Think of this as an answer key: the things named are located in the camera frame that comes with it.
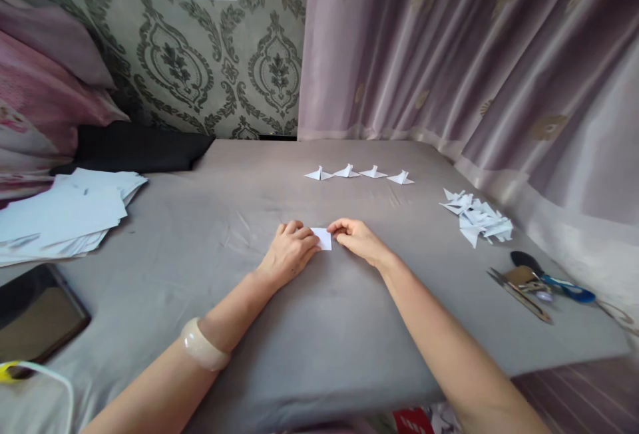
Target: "person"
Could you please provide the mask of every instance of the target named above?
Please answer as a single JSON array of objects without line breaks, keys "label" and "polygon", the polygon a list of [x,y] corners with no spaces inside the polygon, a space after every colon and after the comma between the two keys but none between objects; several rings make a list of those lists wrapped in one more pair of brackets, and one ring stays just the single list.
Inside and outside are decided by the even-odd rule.
[{"label": "person", "polygon": [[[342,218],[327,230],[377,269],[466,434],[549,432],[499,366],[362,221]],[[206,340],[231,353],[271,297],[320,250],[318,241],[300,221],[280,224],[257,269],[198,322]],[[219,374],[201,367],[182,343],[171,344],[85,434],[181,432]]]}]

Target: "paper scraps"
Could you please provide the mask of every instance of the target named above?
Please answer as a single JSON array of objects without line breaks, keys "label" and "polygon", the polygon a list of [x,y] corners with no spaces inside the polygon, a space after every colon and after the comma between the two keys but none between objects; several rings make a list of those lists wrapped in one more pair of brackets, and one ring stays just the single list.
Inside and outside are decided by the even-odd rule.
[{"label": "paper scraps", "polygon": [[313,233],[319,238],[318,246],[322,251],[333,250],[331,234],[326,230],[326,228],[311,228],[311,231],[313,231]]},{"label": "paper scraps", "polygon": [[499,211],[494,211],[487,202],[473,199],[473,194],[465,194],[465,190],[453,194],[444,189],[444,193],[448,201],[440,204],[459,216],[459,230],[473,245],[473,248],[477,247],[479,234],[486,238],[490,244],[493,243],[491,236],[500,242],[512,239],[512,221],[506,216],[502,216]]},{"label": "paper scraps", "polygon": [[86,256],[127,216],[125,206],[147,179],[134,172],[77,168],[49,191],[0,211],[0,266]]},{"label": "paper scraps", "polygon": [[373,169],[368,171],[360,171],[359,173],[363,174],[364,176],[368,176],[369,178],[383,178],[384,176],[387,176],[384,173],[377,172],[376,164],[373,165]]},{"label": "paper scraps", "polygon": [[343,170],[333,173],[333,176],[339,176],[340,178],[355,178],[356,176],[359,176],[359,173],[353,171],[352,164],[348,164]]},{"label": "paper scraps", "polygon": [[413,184],[415,182],[408,179],[408,171],[404,170],[402,170],[397,176],[389,176],[388,181],[393,181],[397,184]]},{"label": "paper scraps", "polygon": [[317,171],[313,171],[312,173],[305,174],[304,176],[306,176],[307,178],[318,180],[318,181],[333,177],[332,174],[324,172],[321,166],[319,167]]}]

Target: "paper square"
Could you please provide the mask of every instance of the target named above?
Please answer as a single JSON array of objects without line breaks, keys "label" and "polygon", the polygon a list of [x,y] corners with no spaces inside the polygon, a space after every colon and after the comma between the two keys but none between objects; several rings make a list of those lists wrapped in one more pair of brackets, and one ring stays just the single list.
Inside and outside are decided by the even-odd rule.
[{"label": "paper square", "polygon": [[333,250],[333,240],[326,228],[311,228],[311,231],[319,238],[318,246],[322,251]]}]

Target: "scissors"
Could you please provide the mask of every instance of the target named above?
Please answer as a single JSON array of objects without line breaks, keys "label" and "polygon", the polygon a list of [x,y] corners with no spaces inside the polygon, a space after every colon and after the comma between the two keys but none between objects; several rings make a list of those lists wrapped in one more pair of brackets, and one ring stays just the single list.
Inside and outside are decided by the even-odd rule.
[{"label": "scissors", "polygon": [[547,312],[545,312],[542,308],[537,306],[536,303],[528,299],[528,297],[525,294],[523,294],[518,287],[516,287],[513,283],[509,282],[506,279],[506,277],[503,274],[501,274],[499,271],[497,271],[494,268],[491,268],[491,271],[486,271],[486,272],[492,279],[495,280],[495,282],[498,285],[500,285],[502,288],[508,291],[508,293],[510,293],[510,295],[512,295],[512,297],[514,297],[517,301],[519,301],[521,304],[526,306],[526,309],[530,311],[531,313],[533,313],[536,317],[541,319],[543,322],[552,324],[552,319],[550,318]]},{"label": "scissors", "polygon": [[566,296],[577,302],[587,304],[593,302],[597,298],[592,291],[588,291],[586,288],[582,288],[581,286],[577,286],[571,282],[563,281],[544,273],[544,270],[541,268],[537,260],[530,254],[521,251],[513,251],[511,252],[511,259],[516,266],[528,266],[538,280],[548,284],[549,286],[560,287]]}]

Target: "hand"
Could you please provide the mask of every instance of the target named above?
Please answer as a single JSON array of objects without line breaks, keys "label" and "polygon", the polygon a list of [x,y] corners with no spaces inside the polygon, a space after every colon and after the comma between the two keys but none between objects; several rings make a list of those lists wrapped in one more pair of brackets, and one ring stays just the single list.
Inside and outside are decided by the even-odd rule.
[{"label": "hand", "polygon": [[254,271],[278,290],[294,279],[313,255],[320,239],[302,221],[280,224],[264,260]]},{"label": "hand", "polygon": [[342,246],[380,269],[394,253],[362,221],[340,218],[326,229]]}]

